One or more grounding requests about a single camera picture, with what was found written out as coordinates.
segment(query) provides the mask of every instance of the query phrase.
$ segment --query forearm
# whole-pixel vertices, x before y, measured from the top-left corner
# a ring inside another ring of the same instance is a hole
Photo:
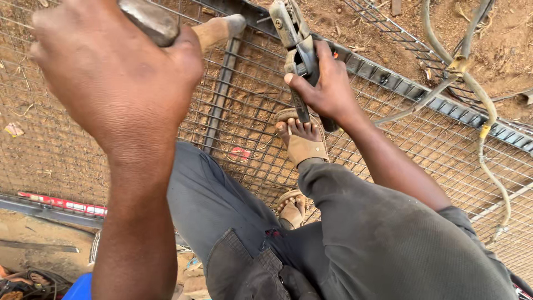
[[[110,159],[109,213],[94,267],[94,299],[172,297],[176,247],[166,191],[173,149],[172,144],[133,164]]]
[[[337,122],[353,139],[376,184],[413,196],[435,211],[451,205],[433,178],[385,138],[361,110]]]

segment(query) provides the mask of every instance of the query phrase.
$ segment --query foot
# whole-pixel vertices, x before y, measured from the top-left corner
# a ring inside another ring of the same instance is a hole
[[[294,229],[299,228],[307,210],[307,197],[298,195],[290,197],[278,205],[280,219],[285,219],[292,224]]]
[[[288,119],[287,123],[278,122],[276,124],[276,132],[283,140],[285,146],[289,145],[290,133],[311,141],[322,141],[318,126],[311,125],[311,123],[309,122],[302,123],[299,120],[295,120],[293,118]]]

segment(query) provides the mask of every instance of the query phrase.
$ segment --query person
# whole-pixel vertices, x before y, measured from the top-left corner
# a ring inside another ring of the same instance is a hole
[[[213,299],[516,299],[466,216],[364,115],[325,42],[315,43],[316,87],[292,74],[285,81],[350,135],[374,183],[327,162],[315,120],[279,112],[301,193],[322,213],[298,228],[297,216],[278,220],[210,156],[175,143],[203,70],[190,28],[160,49],[116,0],[64,0],[33,24],[31,57],[49,89],[108,156],[94,299],[170,299],[173,227],[204,262]],[[282,204],[301,210],[303,195]]]

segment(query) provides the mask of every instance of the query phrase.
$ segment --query left hand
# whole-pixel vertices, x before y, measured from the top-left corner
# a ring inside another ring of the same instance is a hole
[[[110,163],[157,159],[159,148],[172,147],[203,73],[192,29],[181,28],[175,44],[160,49],[116,0],[64,0],[36,12],[33,24],[32,59]]]

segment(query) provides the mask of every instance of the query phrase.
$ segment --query hammer head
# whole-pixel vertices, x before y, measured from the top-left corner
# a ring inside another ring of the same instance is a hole
[[[118,0],[124,14],[159,47],[168,47],[180,33],[169,12],[145,0]]]

